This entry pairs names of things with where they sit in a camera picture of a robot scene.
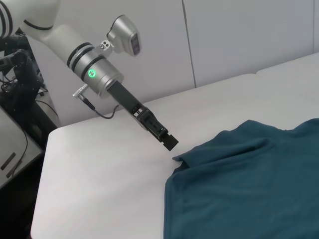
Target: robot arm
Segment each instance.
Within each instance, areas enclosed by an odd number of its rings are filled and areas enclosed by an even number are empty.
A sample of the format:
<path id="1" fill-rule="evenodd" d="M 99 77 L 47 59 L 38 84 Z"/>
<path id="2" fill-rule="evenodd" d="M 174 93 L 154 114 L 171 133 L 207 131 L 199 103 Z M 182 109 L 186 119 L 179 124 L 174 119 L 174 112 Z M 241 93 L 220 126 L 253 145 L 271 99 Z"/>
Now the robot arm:
<path id="1" fill-rule="evenodd" d="M 158 141 L 172 150 L 178 141 L 154 114 L 122 86 L 124 76 L 107 60 L 115 51 L 136 56 L 141 50 L 140 36 L 134 24 L 119 16 L 99 46 L 86 42 L 70 26 L 53 29 L 60 0 L 3 0 L 0 1 L 0 33 L 7 37 L 20 27 L 27 35 L 49 47 L 88 87 L 101 98 L 111 95 L 124 109 Z M 82 95 L 86 87 L 75 94 L 90 108 Z"/>

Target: green led light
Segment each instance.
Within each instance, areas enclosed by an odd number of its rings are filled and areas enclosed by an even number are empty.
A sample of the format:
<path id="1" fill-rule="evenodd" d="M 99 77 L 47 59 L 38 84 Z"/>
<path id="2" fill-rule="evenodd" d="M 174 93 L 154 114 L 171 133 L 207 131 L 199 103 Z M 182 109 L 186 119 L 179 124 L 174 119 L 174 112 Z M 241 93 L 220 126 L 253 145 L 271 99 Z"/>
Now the green led light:
<path id="1" fill-rule="evenodd" d="M 96 71 L 94 69 L 89 70 L 88 72 L 89 77 L 93 78 L 96 76 Z"/>

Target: white tabletop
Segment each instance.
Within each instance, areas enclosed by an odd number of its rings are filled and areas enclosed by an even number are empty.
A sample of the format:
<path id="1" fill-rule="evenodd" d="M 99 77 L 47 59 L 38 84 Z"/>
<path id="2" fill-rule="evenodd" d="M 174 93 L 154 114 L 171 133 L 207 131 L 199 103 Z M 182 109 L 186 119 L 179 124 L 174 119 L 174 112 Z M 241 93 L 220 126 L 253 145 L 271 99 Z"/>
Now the white tabletop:
<path id="1" fill-rule="evenodd" d="M 319 55 L 146 104 L 180 143 L 168 152 L 125 112 L 50 137 L 33 239 L 162 239 L 171 158 L 246 120 L 292 129 L 319 117 Z"/>

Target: black bracket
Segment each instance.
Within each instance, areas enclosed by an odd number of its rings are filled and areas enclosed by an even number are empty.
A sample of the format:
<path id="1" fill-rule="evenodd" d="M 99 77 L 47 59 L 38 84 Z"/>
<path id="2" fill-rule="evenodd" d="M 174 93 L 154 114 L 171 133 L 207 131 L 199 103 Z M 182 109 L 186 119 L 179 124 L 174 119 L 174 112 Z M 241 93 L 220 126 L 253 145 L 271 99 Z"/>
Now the black bracket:
<path id="1" fill-rule="evenodd" d="M 122 105 L 147 131 L 171 151 L 178 141 L 156 119 L 152 111 L 143 106 L 120 82 L 116 81 L 108 90 L 111 96 Z"/>

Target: wire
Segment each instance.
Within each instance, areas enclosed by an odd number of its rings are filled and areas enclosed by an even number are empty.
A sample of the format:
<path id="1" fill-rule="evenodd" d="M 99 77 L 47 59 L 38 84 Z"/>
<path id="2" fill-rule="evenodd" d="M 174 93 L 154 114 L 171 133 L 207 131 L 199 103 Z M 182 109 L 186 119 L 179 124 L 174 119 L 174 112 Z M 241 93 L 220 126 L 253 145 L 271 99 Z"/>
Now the wire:
<path id="1" fill-rule="evenodd" d="M 3 79 L 3 77 L 5 77 L 8 82 L 12 82 L 13 81 L 13 80 L 9 80 L 8 77 L 4 75 L 4 73 L 2 73 L 2 79 Z"/>
<path id="2" fill-rule="evenodd" d="M 0 87 L 2 92 L 5 92 L 5 88 L 4 87 L 5 87 L 5 84 L 2 84 L 1 87 Z"/>
<path id="3" fill-rule="evenodd" d="M 15 167 L 14 167 L 14 170 L 13 170 L 13 172 L 12 172 L 11 178 L 13 178 L 14 172 L 16 171 L 16 169 L 18 168 L 18 166 L 19 166 L 20 163 L 22 162 L 22 159 L 23 159 L 23 157 L 24 157 L 24 155 L 25 155 L 25 152 L 26 152 L 26 150 L 28 149 L 28 144 L 29 144 L 29 143 L 28 143 L 28 138 L 26 137 L 26 134 L 25 134 L 24 130 L 23 130 L 23 129 L 21 129 L 21 130 L 22 130 L 22 132 L 23 132 L 23 134 L 24 134 L 24 137 L 25 137 L 26 146 L 25 146 L 25 150 L 24 150 L 24 152 L 23 152 L 21 158 L 19 159 L 18 163 L 17 163 L 17 164 L 15 165 Z"/>
<path id="4" fill-rule="evenodd" d="M 44 91 L 39 92 L 37 95 L 40 95 L 40 94 L 42 94 L 42 93 L 47 93 L 47 92 L 49 92 L 45 87 L 41 86 L 41 88 L 44 89 Z"/>
<path id="5" fill-rule="evenodd" d="M 100 114 L 97 110 L 94 110 L 94 112 L 95 112 L 98 116 L 100 116 L 100 117 L 102 117 L 102 118 L 104 118 L 104 119 L 110 120 L 111 118 L 114 117 L 115 111 L 116 111 L 116 109 L 117 109 L 119 106 L 120 106 L 120 105 L 115 106 L 115 108 L 114 108 L 114 110 L 113 110 L 113 113 L 112 113 L 112 115 L 111 115 L 110 117 L 105 117 L 104 115 Z"/>
<path id="6" fill-rule="evenodd" d="M 36 100 L 36 102 L 41 102 L 41 103 L 43 103 L 43 104 L 46 104 L 47 106 L 50 107 L 50 109 L 52 109 L 52 111 L 56 114 L 56 116 L 58 116 L 57 112 L 56 112 L 56 111 L 51 107 L 51 105 L 49 105 L 48 103 L 43 102 L 43 101 L 38 101 L 38 100 Z"/>

